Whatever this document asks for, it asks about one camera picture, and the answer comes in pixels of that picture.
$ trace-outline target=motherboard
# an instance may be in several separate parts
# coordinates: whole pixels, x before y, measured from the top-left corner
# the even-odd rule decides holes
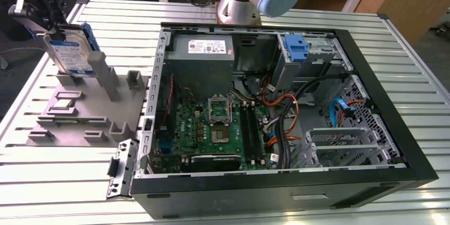
[[[158,140],[161,155],[151,161],[155,173],[209,171],[205,165],[222,171],[272,169],[261,134],[266,120],[268,109],[262,105],[181,103],[175,136]]]

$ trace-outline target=ram slot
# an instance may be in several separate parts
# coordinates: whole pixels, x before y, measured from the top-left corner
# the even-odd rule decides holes
[[[246,162],[250,163],[254,160],[254,153],[252,145],[252,138],[250,138],[250,129],[249,129],[249,119],[248,119],[248,106],[242,105],[240,108],[240,117],[241,117],[241,133],[242,133],[242,140],[244,140],[244,148],[245,148],[245,156]]]
[[[249,118],[250,141],[253,146],[254,158],[260,162],[262,160],[262,145],[260,139],[258,120],[254,106],[250,106],[248,109],[248,118]]]

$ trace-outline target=sticker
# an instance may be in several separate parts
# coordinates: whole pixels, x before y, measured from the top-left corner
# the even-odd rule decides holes
[[[190,40],[190,54],[226,54],[226,41]]]
[[[59,61],[70,72],[75,74],[94,73],[78,42],[50,41],[50,44],[58,54]]]
[[[277,155],[277,154],[274,154],[274,153],[270,154],[270,161],[278,163],[278,161],[280,161],[280,155]]]
[[[268,85],[268,89],[269,89],[272,92],[274,92],[274,91],[276,91],[276,86],[272,85],[272,84],[269,84],[269,85]]]

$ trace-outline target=blue drive bay latch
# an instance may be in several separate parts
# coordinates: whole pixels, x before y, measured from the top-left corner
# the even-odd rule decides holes
[[[309,56],[309,43],[300,34],[285,35],[285,46],[293,62],[304,62]]]

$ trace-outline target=blue clip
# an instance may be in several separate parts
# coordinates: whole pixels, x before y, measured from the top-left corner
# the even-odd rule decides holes
[[[300,34],[285,35],[285,46],[290,53],[290,60],[293,62],[304,62],[309,56],[309,43]]]
[[[337,113],[336,113],[336,103],[338,102],[338,106],[341,107],[341,110],[344,111],[346,116],[352,116],[356,108],[353,106],[349,106],[346,104],[346,102],[344,101],[344,99],[338,98],[338,99],[333,99],[332,103],[330,103],[330,119],[332,119],[332,124],[334,127],[338,126],[338,122],[337,122]]]
[[[90,26],[90,24],[87,24],[86,22],[82,24],[82,28],[83,28],[83,32],[85,32],[85,35],[86,35],[86,38],[87,38],[87,41],[91,45],[91,48],[94,51],[101,51],[101,47],[99,47],[99,44],[98,44],[98,40],[94,36],[94,33],[93,33],[93,28]]]

